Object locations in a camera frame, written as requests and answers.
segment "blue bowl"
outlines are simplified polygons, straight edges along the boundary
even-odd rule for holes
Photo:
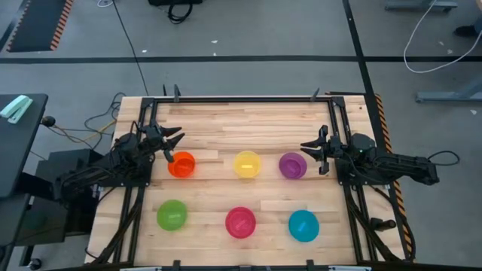
[[[319,233],[316,216],[307,210],[298,210],[289,218],[289,232],[300,242],[311,242]]]

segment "floor mat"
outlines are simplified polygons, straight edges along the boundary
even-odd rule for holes
[[[29,0],[7,46],[8,52],[55,50],[73,0]]]

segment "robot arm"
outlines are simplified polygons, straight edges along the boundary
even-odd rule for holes
[[[112,149],[95,163],[61,175],[53,184],[53,200],[62,203],[72,201],[94,184],[102,187],[148,186],[155,152],[162,151],[168,162],[173,162],[174,147],[184,133],[173,136],[181,127],[164,128],[152,120],[149,125],[137,127],[145,135],[143,139],[133,133],[133,122],[129,133],[115,139]]]
[[[338,135],[326,141],[327,134],[328,127],[323,125],[315,141],[301,144],[303,152],[321,162],[320,175],[328,173],[330,157],[340,162],[350,184],[390,184],[402,176],[426,185],[439,182],[435,164],[425,157],[389,154],[375,147],[373,139],[358,133],[349,145],[342,144]]]

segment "wooden board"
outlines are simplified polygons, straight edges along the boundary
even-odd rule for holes
[[[373,138],[364,98],[346,96],[345,100],[352,131]],[[128,132],[137,120],[140,101],[123,99],[116,137]],[[337,119],[341,125],[338,111]],[[157,121],[165,127],[182,126],[186,136],[176,151],[191,152],[196,171],[189,179],[175,179],[163,155],[157,154],[151,186],[145,191],[135,265],[171,266],[174,260],[186,266],[304,265],[306,259],[314,259],[315,264],[355,263],[334,161],[330,172],[320,176],[319,163],[299,151],[301,142],[317,137],[322,124],[332,132],[325,103],[161,104]],[[240,180],[233,171],[234,156],[245,150],[261,155],[261,172],[254,180]],[[279,158],[290,151],[308,162],[301,180],[286,180],[279,172]],[[384,198],[365,190],[370,215],[394,219]],[[88,248],[92,254],[99,254],[117,229],[123,196],[124,190],[118,188],[99,205]],[[188,207],[186,225],[175,232],[160,229],[156,222],[157,209],[168,199],[181,200]],[[255,213],[258,224],[247,239],[235,239],[224,228],[226,214],[236,206]],[[298,209],[308,209],[319,219],[320,234],[313,242],[301,243],[289,234],[289,216]],[[361,242],[368,259],[364,236]],[[380,236],[403,257],[396,229]]]

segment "yellow bowl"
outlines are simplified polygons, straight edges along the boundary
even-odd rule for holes
[[[234,157],[234,171],[241,178],[254,178],[261,171],[261,158],[253,151],[242,151]]]

